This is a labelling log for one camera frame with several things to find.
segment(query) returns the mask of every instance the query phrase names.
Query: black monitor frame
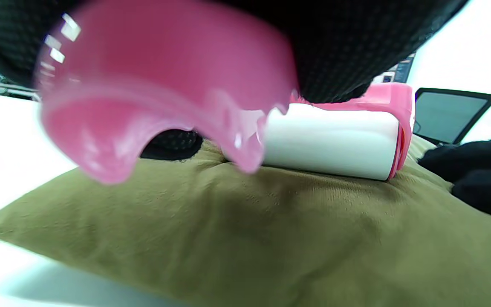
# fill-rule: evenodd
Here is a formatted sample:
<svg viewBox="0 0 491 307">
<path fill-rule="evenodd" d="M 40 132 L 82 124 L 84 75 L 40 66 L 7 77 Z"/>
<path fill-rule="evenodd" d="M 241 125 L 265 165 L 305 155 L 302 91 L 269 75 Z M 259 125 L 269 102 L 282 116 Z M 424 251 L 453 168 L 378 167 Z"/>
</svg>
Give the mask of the black monitor frame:
<svg viewBox="0 0 491 307">
<path fill-rule="evenodd" d="M 454 95 L 454 96 L 463 96 L 463 97 L 470 97 L 470 98 L 477 98 L 477 99 L 482 99 L 485 100 L 486 103 L 475 113 L 475 115 L 471 118 L 471 120 L 465 125 L 465 128 L 458 134 L 456 139 L 452 142 L 452 144 L 459 144 L 462 142 L 462 140 L 465 138 L 465 136 L 471 131 L 473 126 L 477 124 L 479 119 L 488 111 L 488 109 L 491 107 L 491 94 L 486 94 L 486 93 L 477 93 L 477 92 L 469 92 L 469 91 L 458 91 L 458 90 L 447 90 L 447 89 L 432 89 L 428 87 L 422 87 L 416 91 L 415 95 L 415 101 L 418 101 L 418 98 L 423 94 L 423 93 L 436 93 L 436 94 L 447 94 L 447 95 Z M 448 142 L 443 142 L 441 140 L 436 140 L 433 138 L 428 138 L 427 136 L 421 136 L 418 135 L 419 137 L 435 144 L 435 145 L 440 145 L 440 144 L 449 144 Z"/>
</svg>

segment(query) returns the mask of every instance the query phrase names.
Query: computer monitor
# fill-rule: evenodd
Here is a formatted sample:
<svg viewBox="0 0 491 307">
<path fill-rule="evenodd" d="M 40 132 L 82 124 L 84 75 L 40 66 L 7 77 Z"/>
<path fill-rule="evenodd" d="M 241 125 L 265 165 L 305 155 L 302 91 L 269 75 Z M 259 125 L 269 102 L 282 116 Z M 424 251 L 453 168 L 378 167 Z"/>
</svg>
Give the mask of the computer monitor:
<svg viewBox="0 0 491 307">
<path fill-rule="evenodd" d="M 413 133 L 435 145 L 459 144 L 491 107 L 491 94 L 421 88 Z"/>
</svg>

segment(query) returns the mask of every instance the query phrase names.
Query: green cushion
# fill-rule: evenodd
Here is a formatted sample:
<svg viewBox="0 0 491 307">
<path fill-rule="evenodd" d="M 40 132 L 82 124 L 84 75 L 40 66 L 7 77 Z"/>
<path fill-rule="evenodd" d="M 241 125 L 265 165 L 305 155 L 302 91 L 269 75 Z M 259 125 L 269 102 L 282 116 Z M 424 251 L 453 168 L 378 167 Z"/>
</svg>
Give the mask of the green cushion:
<svg viewBox="0 0 491 307">
<path fill-rule="evenodd" d="M 78 170 L 0 211 L 0 239 L 193 307 L 491 307 L 491 216 L 410 159 L 390 182 L 206 144 L 123 185 Z"/>
</svg>

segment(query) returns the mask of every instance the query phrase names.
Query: monitor screen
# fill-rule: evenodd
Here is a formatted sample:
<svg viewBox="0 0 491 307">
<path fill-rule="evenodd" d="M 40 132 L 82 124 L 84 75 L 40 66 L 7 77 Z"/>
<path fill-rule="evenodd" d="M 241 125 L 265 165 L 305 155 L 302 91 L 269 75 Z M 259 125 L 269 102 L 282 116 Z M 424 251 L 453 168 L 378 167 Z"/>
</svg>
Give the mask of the monitor screen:
<svg viewBox="0 0 491 307">
<path fill-rule="evenodd" d="M 489 101 L 450 93 L 424 92 L 416 100 L 414 134 L 454 143 Z"/>
</svg>

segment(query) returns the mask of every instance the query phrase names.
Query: pink plastic handle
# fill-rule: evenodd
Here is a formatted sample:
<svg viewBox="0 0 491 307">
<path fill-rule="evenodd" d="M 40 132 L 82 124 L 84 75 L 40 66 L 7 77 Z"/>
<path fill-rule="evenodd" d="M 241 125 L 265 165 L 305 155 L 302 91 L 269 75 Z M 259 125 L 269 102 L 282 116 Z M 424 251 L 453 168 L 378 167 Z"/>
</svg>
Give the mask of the pink plastic handle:
<svg viewBox="0 0 491 307">
<path fill-rule="evenodd" d="M 47 37 L 37 81 L 49 138 L 107 184 L 169 129 L 197 130 L 254 172 L 267 114 L 298 89 L 280 31 L 202 0 L 91 1 Z"/>
<path fill-rule="evenodd" d="M 403 168 L 409 152 L 415 123 L 415 99 L 413 88 L 402 83 L 372 84 L 360 98 L 351 99 L 345 103 L 312 104 L 323 110 L 338 111 L 376 111 L 387 112 L 399 121 L 399 134 L 396 154 L 388 179 L 395 177 L 397 171 Z M 304 99 L 294 99 L 293 103 L 308 103 Z"/>
</svg>

